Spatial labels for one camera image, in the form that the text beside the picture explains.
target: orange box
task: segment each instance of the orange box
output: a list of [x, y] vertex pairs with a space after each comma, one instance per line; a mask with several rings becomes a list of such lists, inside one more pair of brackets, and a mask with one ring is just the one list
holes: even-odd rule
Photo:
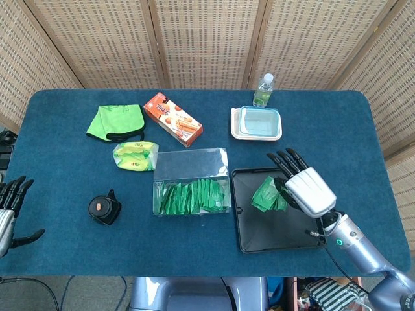
[[203, 133], [203, 126], [184, 110], [158, 93], [144, 105], [147, 115], [184, 146], [189, 147]]

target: blue felt surface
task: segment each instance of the blue felt surface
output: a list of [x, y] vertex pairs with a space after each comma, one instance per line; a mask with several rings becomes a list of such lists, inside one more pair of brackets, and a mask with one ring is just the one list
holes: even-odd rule
[[[2, 274], [62, 275], [339, 275], [323, 249], [245, 255], [239, 250], [235, 215], [152, 215], [152, 172], [119, 169], [116, 144], [87, 137], [98, 105], [145, 104], [156, 90], [65, 90], [36, 93], [7, 174], [35, 180], [18, 218], [16, 236], [39, 228], [37, 242], [12, 249], [0, 260]], [[230, 170], [272, 166], [267, 152], [291, 146], [321, 174], [346, 211], [398, 268], [410, 266], [396, 204], [372, 115], [354, 91], [277, 91], [269, 106], [279, 109], [278, 142], [238, 141], [231, 136], [230, 108], [250, 105], [251, 91], [166, 90], [201, 122], [204, 133], [191, 148], [226, 147]], [[147, 116], [145, 138], [160, 152], [185, 148]], [[110, 188], [123, 204], [113, 225], [95, 223], [90, 200]], [[340, 264], [358, 275], [330, 241]]]

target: water bottle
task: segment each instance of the water bottle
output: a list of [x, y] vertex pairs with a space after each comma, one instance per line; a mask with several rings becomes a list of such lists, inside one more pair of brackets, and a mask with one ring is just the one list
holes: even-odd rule
[[252, 104], [256, 107], [265, 107], [268, 104], [273, 88], [274, 76], [267, 73], [258, 83], [258, 88], [255, 91], [254, 101]]

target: black round object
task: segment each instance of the black round object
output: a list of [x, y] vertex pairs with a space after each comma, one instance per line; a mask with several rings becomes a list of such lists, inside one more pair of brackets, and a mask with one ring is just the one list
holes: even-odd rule
[[100, 224], [110, 225], [117, 218], [121, 203], [115, 198], [111, 189], [107, 196], [97, 196], [89, 203], [88, 211], [91, 217]]

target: clear plastic box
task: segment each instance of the clear plastic box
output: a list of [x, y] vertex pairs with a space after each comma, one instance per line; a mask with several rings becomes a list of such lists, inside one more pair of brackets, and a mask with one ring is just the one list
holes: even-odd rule
[[153, 213], [157, 216], [166, 216], [166, 210], [162, 203], [163, 199], [166, 199], [170, 187], [178, 184], [190, 187], [192, 182], [202, 179], [217, 183], [220, 195], [223, 195], [223, 200], [220, 200], [222, 206], [216, 204], [213, 211], [212, 209], [204, 209], [199, 204], [200, 211], [198, 213], [184, 212], [179, 214], [228, 213], [231, 207], [231, 194], [228, 154], [225, 148], [159, 152], [154, 171]]

